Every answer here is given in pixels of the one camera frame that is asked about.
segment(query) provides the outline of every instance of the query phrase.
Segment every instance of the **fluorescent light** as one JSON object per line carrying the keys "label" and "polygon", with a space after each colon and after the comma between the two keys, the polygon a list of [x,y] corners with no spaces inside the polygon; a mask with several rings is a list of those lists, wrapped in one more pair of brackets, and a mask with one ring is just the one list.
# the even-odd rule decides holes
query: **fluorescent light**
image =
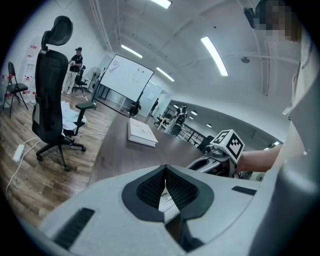
{"label": "fluorescent light", "polygon": [[152,2],[155,2],[156,4],[162,6],[163,8],[168,9],[169,6],[172,4],[171,1],[168,0],[151,0]]}
{"label": "fluorescent light", "polygon": [[217,49],[215,48],[215,46],[213,45],[213,43],[211,42],[209,37],[206,36],[206,37],[202,38],[201,41],[204,44],[204,46],[206,47],[206,49],[209,51],[209,53],[211,54],[212,58],[214,59],[215,64],[217,65],[221,75],[224,77],[227,77],[228,72],[226,70],[224,62],[222,61]]}
{"label": "fluorescent light", "polygon": [[139,54],[139,53],[137,53],[136,51],[130,49],[129,47],[124,46],[123,44],[121,44],[121,47],[122,47],[123,49],[127,50],[128,52],[130,52],[130,53],[132,53],[132,54],[134,54],[134,55],[137,55],[139,58],[142,59],[142,55]]}
{"label": "fluorescent light", "polygon": [[161,68],[156,68],[156,70],[158,70],[159,72],[161,72],[162,74],[164,74],[169,80],[171,80],[172,82],[174,82],[175,80],[173,80],[173,78],[171,76],[169,76],[166,72],[164,72]]}

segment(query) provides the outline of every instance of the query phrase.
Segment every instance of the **dark table surface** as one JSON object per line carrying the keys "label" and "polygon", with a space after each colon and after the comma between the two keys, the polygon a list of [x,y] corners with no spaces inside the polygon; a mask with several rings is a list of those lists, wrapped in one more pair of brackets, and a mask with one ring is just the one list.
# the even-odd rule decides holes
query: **dark table surface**
{"label": "dark table surface", "polygon": [[151,127],[158,143],[155,147],[128,140],[129,118],[117,114],[106,133],[89,180],[89,185],[135,170],[158,166],[186,167],[204,154],[194,145]]}

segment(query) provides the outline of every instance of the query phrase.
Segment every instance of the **cable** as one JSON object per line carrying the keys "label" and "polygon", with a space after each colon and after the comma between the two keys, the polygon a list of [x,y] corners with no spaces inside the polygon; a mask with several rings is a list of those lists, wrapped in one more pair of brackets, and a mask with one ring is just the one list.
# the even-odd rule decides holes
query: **cable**
{"label": "cable", "polygon": [[95,133],[95,132],[93,132],[93,133],[85,133],[85,134],[78,134],[77,136],[91,135],[91,134],[97,134],[97,135],[103,135],[103,136],[105,136],[105,134],[102,134],[102,133]]}
{"label": "cable", "polygon": [[31,139],[28,139],[27,141],[25,141],[25,142],[23,143],[23,145],[26,144],[26,143],[29,142],[29,141],[34,140],[34,139],[39,139],[39,137],[34,137],[34,138],[31,138]]}
{"label": "cable", "polygon": [[[102,133],[94,133],[94,132],[93,132],[93,133],[78,134],[78,136],[91,135],[91,134],[97,134],[97,135],[103,135],[103,136],[105,136],[105,134],[102,134]],[[25,142],[23,143],[23,145],[26,144],[27,142],[31,141],[31,140],[34,140],[34,139],[39,139],[39,137],[34,137],[34,138],[31,138],[31,139],[28,139],[27,141],[25,141]],[[6,195],[6,199],[7,199],[7,200],[8,200],[8,188],[9,188],[12,180],[14,179],[14,177],[17,175],[17,173],[18,173],[18,171],[19,171],[19,169],[20,169],[20,167],[21,167],[21,164],[22,164],[22,161],[23,161],[25,155],[28,154],[32,149],[34,149],[34,148],[36,147],[36,145],[37,145],[38,143],[40,143],[41,141],[42,141],[42,140],[39,140],[33,147],[31,147],[31,148],[30,148],[27,152],[25,152],[25,153],[23,154],[23,156],[21,157],[21,160],[20,160],[20,163],[19,163],[18,168],[16,169],[15,173],[13,174],[13,176],[11,177],[8,185],[7,185],[6,188],[5,188],[5,195]]]}
{"label": "cable", "polygon": [[[33,140],[33,139],[37,139],[37,138],[31,138],[31,139],[27,140],[26,142],[24,142],[23,144],[25,144],[25,143]],[[42,140],[39,140],[33,147],[31,147],[27,152],[25,152],[25,153],[23,154],[23,156],[22,156],[22,158],[21,158],[21,160],[20,160],[20,163],[19,163],[18,168],[16,169],[15,173],[13,174],[13,176],[11,177],[8,185],[7,185],[6,188],[5,188],[5,195],[6,195],[6,199],[7,199],[7,200],[8,200],[8,188],[9,188],[12,180],[14,179],[14,177],[16,176],[16,174],[18,173],[18,171],[19,171],[19,169],[20,169],[20,166],[21,166],[21,164],[22,164],[22,161],[23,161],[25,155],[28,154],[29,151],[32,150],[32,149],[33,149],[38,143],[40,143],[41,141],[42,141]]]}

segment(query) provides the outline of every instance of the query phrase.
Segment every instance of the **chair armrest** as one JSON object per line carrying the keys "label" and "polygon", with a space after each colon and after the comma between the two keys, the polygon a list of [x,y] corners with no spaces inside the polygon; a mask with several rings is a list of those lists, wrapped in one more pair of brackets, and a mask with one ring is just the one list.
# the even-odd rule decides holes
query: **chair armrest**
{"label": "chair armrest", "polygon": [[93,104],[92,102],[79,103],[79,104],[75,105],[75,107],[80,110],[80,113],[79,113],[78,119],[75,124],[76,131],[74,133],[74,136],[78,135],[78,130],[80,128],[82,118],[84,117],[85,111],[89,110],[89,109],[96,109],[97,108],[96,105]]}
{"label": "chair armrest", "polygon": [[84,102],[84,103],[79,103],[75,105],[75,107],[79,110],[89,110],[89,109],[96,109],[97,106],[93,104],[92,102]]}

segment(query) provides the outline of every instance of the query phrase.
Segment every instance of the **power strip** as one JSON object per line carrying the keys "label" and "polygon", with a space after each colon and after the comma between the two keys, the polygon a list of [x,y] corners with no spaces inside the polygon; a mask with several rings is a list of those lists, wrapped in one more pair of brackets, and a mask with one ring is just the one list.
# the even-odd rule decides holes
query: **power strip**
{"label": "power strip", "polygon": [[13,156],[13,161],[20,162],[21,158],[22,158],[22,153],[24,152],[25,149],[25,145],[20,144],[18,146],[18,148],[16,149],[14,156]]}

